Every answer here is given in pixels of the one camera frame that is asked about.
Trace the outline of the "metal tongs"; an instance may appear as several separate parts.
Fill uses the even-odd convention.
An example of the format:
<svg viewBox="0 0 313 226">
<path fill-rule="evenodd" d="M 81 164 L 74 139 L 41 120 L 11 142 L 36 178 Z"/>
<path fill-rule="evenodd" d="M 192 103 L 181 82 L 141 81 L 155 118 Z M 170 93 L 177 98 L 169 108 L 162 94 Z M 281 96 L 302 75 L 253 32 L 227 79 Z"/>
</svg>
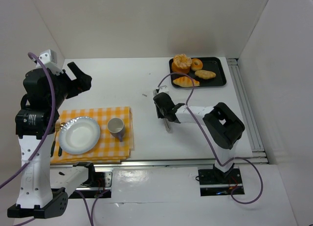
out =
<svg viewBox="0 0 313 226">
<path fill-rule="evenodd" d="M 157 89 L 153 90 L 153 96 L 156 96 L 157 94 L 158 94 Z M 163 123 L 164 123 L 164 127 L 167 133 L 171 133 L 171 127 L 165 118 L 163 118 Z"/>
</svg>

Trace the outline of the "oval brown bread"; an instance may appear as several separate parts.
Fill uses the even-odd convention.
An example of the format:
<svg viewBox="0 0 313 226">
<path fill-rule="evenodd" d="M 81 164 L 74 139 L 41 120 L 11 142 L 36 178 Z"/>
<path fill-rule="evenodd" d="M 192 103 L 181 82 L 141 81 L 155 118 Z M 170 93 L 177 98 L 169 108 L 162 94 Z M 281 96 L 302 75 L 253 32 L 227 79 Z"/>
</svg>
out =
<svg viewBox="0 0 313 226">
<path fill-rule="evenodd" d="M 201 79 L 209 80 L 216 77 L 216 73 L 207 70 L 198 70 L 195 71 L 195 75 Z"/>
</svg>

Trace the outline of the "glazed donut bread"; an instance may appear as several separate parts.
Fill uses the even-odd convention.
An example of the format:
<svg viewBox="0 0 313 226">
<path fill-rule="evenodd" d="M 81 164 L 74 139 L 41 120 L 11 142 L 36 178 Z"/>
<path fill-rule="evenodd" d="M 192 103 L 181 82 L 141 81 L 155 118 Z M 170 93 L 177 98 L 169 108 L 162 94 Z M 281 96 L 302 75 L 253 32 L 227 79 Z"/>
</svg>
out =
<svg viewBox="0 0 313 226">
<path fill-rule="evenodd" d="M 192 71 L 198 71 L 198 70 L 202 70 L 202 68 L 203 68 L 202 61 L 200 59 L 198 59 L 198 58 L 193 58 L 192 59 L 192 64 L 190 66 L 190 69 Z"/>
</svg>

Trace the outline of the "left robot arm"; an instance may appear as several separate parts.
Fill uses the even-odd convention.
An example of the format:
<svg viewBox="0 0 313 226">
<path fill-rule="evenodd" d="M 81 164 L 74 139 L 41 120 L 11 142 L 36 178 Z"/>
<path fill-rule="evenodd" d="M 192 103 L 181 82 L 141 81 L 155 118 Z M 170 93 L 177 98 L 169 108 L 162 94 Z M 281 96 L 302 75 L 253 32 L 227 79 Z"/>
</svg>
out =
<svg viewBox="0 0 313 226">
<path fill-rule="evenodd" d="M 48 219 L 62 216 L 69 196 L 81 184 L 93 181 L 94 166 L 89 162 L 74 164 L 57 174 L 58 182 L 50 183 L 50 156 L 54 143 L 58 109 L 65 99 L 91 88 L 92 78 L 74 62 L 67 65 L 75 75 L 71 80 L 65 70 L 53 73 L 49 68 L 36 68 L 25 75 L 26 94 L 15 117 L 16 135 L 21 148 L 23 170 L 18 200 L 7 210 L 9 218 Z"/>
</svg>

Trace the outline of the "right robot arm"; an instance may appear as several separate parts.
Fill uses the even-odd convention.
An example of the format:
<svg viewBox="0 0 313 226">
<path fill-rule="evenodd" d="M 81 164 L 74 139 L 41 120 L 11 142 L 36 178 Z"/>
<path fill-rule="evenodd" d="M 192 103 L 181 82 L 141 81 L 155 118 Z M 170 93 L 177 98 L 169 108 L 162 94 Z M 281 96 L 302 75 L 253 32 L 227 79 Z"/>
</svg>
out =
<svg viewBox="0 0 313 226">
<path fill-rule="evenodd" d="M 215 106 L 187 106 L 174 104 L 170 95 L 160 90 L 153 97 L 158 118 L 174 123 L 196 123 L 204 132 L 206 141 L 215 157 L 213 174 L 217 181 L 229 178 L 234 167 L 235 149 L 241 139 L 245 126 L 236 114 L 223 102 Z"/>
</svg>

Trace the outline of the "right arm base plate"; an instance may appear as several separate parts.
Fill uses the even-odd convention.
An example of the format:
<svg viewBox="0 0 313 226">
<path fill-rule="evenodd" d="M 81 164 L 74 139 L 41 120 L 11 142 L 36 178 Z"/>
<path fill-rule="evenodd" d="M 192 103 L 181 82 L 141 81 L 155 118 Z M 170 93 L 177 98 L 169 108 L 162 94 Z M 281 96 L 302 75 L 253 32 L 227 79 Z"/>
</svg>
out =
<svg viewBox="0 0 313 226">
<path fill-rule="evenodd" d="M 243 181 L 239 168 L 234 168 L 230 174 L 219 179 L 213 169 L 199 169 L 195 180 L 200 184 L 200 195 L 203 196 L 226 196 L 234 190 L 234 195 L 244 195 Z"/>
</svg>

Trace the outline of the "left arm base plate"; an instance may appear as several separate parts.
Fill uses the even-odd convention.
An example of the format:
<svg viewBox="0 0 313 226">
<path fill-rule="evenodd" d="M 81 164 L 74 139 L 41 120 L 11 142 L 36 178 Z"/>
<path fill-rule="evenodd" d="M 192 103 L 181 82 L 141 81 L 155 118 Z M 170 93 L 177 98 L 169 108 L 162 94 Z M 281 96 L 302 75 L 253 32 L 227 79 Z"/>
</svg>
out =
<svg viewBox="0 0 313 226">
<path fill-rule="evenodd" d="M 101 199 L 108 199 L 112 196 L 112 171 L 96 172 L 93 182 L 82 184 L 77 187 L 86 199 L 96 199 L 99 195 Z"/>
</svg>

